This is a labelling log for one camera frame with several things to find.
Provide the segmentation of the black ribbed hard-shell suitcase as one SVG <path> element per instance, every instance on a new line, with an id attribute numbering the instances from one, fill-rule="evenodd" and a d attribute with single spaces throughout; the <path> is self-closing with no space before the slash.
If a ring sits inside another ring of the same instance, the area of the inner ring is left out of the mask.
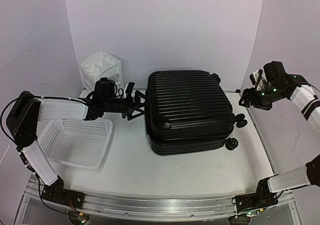
<path id="1" fill-rule="evenodd" d="M 216 73 L 203 70 L 149 75 L 144 117 L 153 152 L 169 156 L 238 147 L 230 135 L 248 121 L 243 113 L 234 114 L 220 82 Z"/>

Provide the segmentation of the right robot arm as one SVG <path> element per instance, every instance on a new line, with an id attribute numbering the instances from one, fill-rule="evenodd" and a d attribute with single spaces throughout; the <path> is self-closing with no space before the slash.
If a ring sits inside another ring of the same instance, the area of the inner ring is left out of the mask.
<path id="1" fill-rule="evenodd" d="M 238 104 L 246 108 L 269 111 L 273 103 L 287 99 L 299 111 L 301 118 L 309 124 L 316 137 L 320 136 L 320 98 L 317 88 L 302 75 L 286 72 L 280 61 L 271 61 L 249 76 L 252 86 L 246 88 Z M 278 204 L 285 191 L 320 185 L 320 157 L 284 173 L 263 178 L 257 183 L 255 192 L 234 196 L 236 215 L 250 217 L 254 212 Z"/>

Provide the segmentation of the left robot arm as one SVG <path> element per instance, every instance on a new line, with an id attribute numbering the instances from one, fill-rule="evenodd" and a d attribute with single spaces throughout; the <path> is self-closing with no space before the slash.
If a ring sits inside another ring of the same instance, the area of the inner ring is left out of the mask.
<path id="1" fill-rule="evenodd" d="M 84 193 L 66 189 L 54 164 L 84 171 L 98 171 L 113 131 L 106 113 L 133 120 L 142 116 L 147 96 L 125 88 L 106 77 L 95 83 L 86 97 L 38 96 L 23 91 L 8 104 L 10 112 L 1 118 L 3 132 L 16 145 L 24 165 L 44 187 L 43 201 L 81 208 Z"/>

